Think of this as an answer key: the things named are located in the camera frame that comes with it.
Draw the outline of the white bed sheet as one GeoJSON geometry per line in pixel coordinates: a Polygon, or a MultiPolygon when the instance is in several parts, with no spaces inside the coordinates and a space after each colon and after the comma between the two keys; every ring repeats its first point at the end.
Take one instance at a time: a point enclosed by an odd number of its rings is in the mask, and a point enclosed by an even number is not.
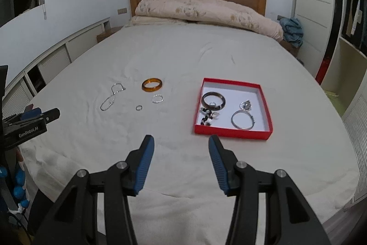
{"type": "Polygon", "coordinates": [[[58,108],[59,119],[21,147],[36,186],[56,200],[77,170],[106,170],[150,134],[146,183],[129,201],[138,243],[224,244],[234,200],[218,186],[208,137],[193,132],[204,78],[262,87],[273,132],[267,141],[223,139],[238,159],[284,169],[322,222],[353,197],[355,151],[313,76],[269,37],[200,24],[123,28],[59,73],[33,99],[58,108]],[[162,88],[143,91],[148,78],[162,88]]]}

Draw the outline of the cream pillow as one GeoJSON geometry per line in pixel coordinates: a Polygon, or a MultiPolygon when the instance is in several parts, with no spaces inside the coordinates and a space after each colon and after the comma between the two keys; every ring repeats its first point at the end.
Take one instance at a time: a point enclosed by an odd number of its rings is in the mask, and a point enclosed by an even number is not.
{"type": "Polygon", "coordinates": [[[133,16],[124,27],[133,27],[139,25],[187,25],[186,20],[170,19],[162,17],[149,17],[149,16],[133,16]]]}

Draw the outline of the amber orange bangle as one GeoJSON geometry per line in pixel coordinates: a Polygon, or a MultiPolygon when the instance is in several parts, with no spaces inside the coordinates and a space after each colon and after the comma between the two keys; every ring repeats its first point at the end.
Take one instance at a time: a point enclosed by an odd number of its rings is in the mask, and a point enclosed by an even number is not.
{"type": "Polygon", "coordinates": [[[159,78],[148,78],[142,82],[141,88],[143,91],[152,93],[162,88],[163,82],[159,78]]]}

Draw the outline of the white low cabinet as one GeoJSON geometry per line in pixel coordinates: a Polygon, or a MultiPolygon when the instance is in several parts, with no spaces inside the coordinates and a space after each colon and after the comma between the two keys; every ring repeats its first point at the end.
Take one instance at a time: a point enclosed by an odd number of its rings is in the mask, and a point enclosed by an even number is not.
{"type": "Polygon", "coordinates": [[[109,18],[102,19],[59,41],[29,63],[5,88],[3,116],[22,112],[43,87],[95,46],[98,35],[110,28],[109,18]]]}

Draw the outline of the wooden nightstand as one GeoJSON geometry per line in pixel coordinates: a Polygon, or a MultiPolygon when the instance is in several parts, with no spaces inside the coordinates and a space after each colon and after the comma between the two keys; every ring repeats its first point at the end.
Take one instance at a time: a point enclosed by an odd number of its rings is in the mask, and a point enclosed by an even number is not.
{"type": "Polygon", "coordinates": [[[98,43],[102,42],[103,40],[105,40],[108,37],[110,37],[111,35],[117,33],[121,29],[122,29],[122,26],[106,29],[104,32],[102,32],[101,34],[96,36],[97,42],[98,43]]]}

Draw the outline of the red jewelry box tray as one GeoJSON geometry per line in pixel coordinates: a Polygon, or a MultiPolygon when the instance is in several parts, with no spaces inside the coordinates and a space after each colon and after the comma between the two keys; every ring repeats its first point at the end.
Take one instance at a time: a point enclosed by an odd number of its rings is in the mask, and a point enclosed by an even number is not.
{"type": "Polygon", "coordinates": [[[199,93],[193,132],[238,139],[269,139],[273,126],[261,86],[255,83],[204,78],[199,93]],[[222,110],[212,111],[202,106],[201,98],[209,91],[218,92],[225,97],[226,105],[222,110]],[[255,125],[252,130],[243,131],[233,127],[231,116],[238,110],[248,111],[253,115],[255,125]]]}

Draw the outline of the blue crumpled clothing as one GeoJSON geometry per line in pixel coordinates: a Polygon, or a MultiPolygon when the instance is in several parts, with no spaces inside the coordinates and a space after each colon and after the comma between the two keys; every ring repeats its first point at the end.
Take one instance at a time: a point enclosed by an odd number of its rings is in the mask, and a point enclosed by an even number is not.
{"type": "Polygon", "coordinates": [[[303,44],[303,27],[297,18],[281,18],[279,21],[284,32],[284,40],[295,48],[303,44]]]}

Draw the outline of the dark horn bangle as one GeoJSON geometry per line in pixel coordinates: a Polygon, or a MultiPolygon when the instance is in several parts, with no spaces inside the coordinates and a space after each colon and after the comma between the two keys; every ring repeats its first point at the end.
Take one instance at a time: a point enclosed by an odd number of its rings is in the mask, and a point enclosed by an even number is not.
{"type": "Polygon", "coordinates": [[[212,111],[220,111],[222,110],[225,105],[226,105],[226,99],[225,97],[215,91],[209,91],[207,93],[205,93],[202,98],[201,98],[201,104],[204,108],[211,110],[208,108],[207,104],[211,103],[211,102],[215,102],[217,103],[217,105],[220,105],[220,108],[216,109],[216,110],[212,110],[212,111]]]}

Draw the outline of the white wardrobe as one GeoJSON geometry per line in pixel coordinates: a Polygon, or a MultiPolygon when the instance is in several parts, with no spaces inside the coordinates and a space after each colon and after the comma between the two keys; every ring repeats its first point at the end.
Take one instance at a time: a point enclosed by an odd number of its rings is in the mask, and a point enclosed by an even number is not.
{"type": "Polygon", "coordinates": [[[321,84],[331,65],[340,30],[343,0],[296,0],[295,17],[303,28],[298,59],[321,84]]]}

